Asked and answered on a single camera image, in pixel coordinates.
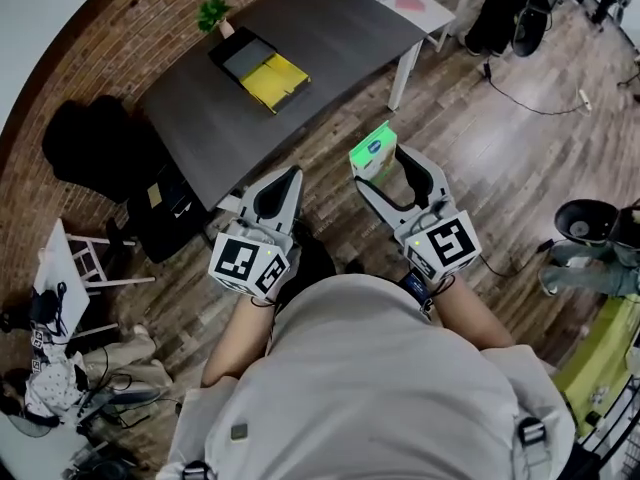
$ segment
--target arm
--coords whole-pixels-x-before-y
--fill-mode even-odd
[[[224,376],[240,376],[258,360],[271,333],[274,307],[256,307],[242,295],[202,372],[202,387],[212,386]]]
[[[467,286],[459,274],[455,283],[434,297],[442,324],[479,350],[515,345],[511,334],[491,310]]]

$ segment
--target gray t-shirt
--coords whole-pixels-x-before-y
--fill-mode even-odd
[[[556,475],[573,422],[529,347],[481,353],[392,283],[336,276],[285,308],[239,381],[189,392],[158,479],[203,457],[219,480],[511,478],[523,400]]]

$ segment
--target white box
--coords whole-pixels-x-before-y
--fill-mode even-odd
[[[481,252],[466,211],[437,221],[404,243],[404,255],[433,283],[463,269]]]
[[[226,288],[264,300],[274,293],[289,267],[287,257],[277,245],[218,233],[209,275]]]

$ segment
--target pink object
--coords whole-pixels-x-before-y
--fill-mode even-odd
[[[426,9],[422,0],[396,0],[396,9],[407,11],[424,11]]]

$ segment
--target black bag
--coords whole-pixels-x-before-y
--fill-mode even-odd
[[[64,283],[58,283],[57,292],[45,290],[38,293],[34,290],[29,318],[32,322],[45,326],[55,322],[55,331],[48,328],[54,336],[66,336],[67,334],[61,314],[62,299],[66,291],[67,285]]]

